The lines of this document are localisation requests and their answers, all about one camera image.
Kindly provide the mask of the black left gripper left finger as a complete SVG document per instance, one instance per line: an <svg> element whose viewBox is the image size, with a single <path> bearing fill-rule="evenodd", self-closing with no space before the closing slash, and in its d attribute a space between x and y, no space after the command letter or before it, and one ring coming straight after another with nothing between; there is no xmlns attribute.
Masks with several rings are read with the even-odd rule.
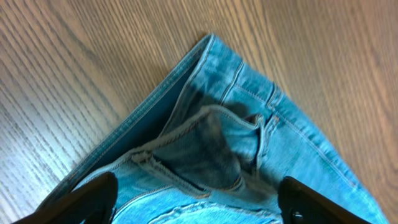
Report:
<svg viewBox="0 0 398 224"><path fill-rule="evenodd" d="M116 176L105 172L53 205L16 221L16 224L111 223L117 192Z"/></svg>

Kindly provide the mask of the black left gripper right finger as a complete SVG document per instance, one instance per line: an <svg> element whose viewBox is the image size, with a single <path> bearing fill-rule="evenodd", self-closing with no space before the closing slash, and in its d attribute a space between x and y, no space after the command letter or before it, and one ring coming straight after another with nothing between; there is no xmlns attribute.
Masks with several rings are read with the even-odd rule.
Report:
<svg viewBox="0 0 398 224"><path fill-rule="evenodd" d="M367 224L291 176L280 183L277 201L284 224Z"/></svg>

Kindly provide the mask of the light blue denim jeans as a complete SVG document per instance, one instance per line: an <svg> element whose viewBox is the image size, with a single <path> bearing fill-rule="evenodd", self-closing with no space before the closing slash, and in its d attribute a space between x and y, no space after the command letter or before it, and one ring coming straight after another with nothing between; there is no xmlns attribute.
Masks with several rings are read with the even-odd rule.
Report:
<svg viewBox="0 0 398 224"><path fill-rule="evenodd" d="M387 222L311 120L212 34L41 207L105 172L118 180L115 223L281 223L286 176L370 223Z"/></svg>

